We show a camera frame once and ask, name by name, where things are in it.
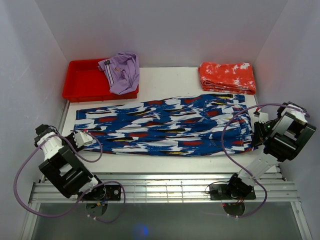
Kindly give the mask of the blue white red patterned trousers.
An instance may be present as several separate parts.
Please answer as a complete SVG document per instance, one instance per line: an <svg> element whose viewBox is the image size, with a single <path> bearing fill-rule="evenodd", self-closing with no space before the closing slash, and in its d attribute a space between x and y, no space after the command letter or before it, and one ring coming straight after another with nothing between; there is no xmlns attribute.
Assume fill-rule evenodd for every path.
<svg viewBox="0 0 320 240"><path fill-rule="evenodd" d="M201 94L80 109L74 131L95 137L85 149L170 157L242 154L253 130L242 94Z"/></svg>

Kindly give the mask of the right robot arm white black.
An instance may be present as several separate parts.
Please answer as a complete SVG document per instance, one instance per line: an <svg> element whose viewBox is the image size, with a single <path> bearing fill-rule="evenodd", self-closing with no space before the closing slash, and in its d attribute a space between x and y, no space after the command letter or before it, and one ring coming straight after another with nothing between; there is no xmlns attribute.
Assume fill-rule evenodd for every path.
<svg viewBox="0 0 320 240"><path fill-rule="evenodd" d="M305 108L291 101L276 105L279 108L274 120L264 119L262 112L255 112L259 119L254 123L251 146L263 146L263 151L231 176L225 192L232 199L246 198L253 192L256 180L270 168L296 158L317 130L308 123Z"/></svg>

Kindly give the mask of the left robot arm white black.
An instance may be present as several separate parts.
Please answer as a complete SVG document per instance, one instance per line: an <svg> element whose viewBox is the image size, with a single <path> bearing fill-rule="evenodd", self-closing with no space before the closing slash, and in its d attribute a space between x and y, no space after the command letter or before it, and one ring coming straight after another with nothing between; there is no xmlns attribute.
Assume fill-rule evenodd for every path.
<svg viewBox="0 0 320 240"><path fill-rule="evenodd" d="M72 132L60 137L53 126L41 124L35 129L34 145L44 153L44 162L38 168L53 186L66 198L84 195L84 200L102 200L106 187L81 161L78 152L94 138L85 132Z"/></svg>

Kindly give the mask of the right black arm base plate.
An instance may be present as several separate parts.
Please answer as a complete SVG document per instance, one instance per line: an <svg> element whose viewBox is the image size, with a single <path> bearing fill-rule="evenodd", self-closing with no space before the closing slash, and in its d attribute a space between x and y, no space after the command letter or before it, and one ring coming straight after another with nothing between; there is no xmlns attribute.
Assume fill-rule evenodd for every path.
<svg viewBox="0 0 320 240"><path fill-rule="evenodd" d="M209 184L205 194L210 195L211 200L255 200L256 194L254 189L249 187L238 187L227 181L216 181Z"/></svg>

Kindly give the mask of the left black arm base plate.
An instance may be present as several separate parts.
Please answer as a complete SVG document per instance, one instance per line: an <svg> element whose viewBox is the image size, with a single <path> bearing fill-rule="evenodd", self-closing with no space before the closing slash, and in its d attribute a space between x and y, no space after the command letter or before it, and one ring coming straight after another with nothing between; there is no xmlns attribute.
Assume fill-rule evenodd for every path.
<svg viewBox="0 0 320 240"><path fill-rule="evenodd" d="M122 188L118 184L102 185L86 193L82 200L85 201L119 201Z"/></svg>

